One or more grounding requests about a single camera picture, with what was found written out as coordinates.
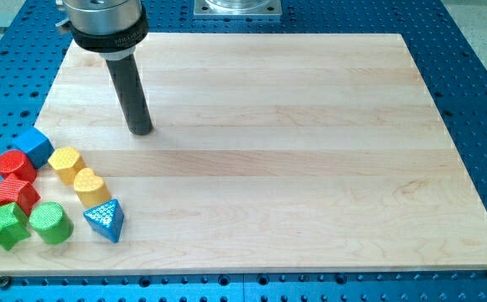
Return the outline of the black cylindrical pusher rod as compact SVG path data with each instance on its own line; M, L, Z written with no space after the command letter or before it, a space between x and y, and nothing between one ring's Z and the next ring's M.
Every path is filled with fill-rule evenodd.
M149 134L153 124L134 55L106 63L128 130L135 135Z

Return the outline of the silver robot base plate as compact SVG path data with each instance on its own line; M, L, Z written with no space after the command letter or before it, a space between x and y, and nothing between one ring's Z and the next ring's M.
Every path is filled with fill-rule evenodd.
M281 0L195 0L194 16L280 16Z

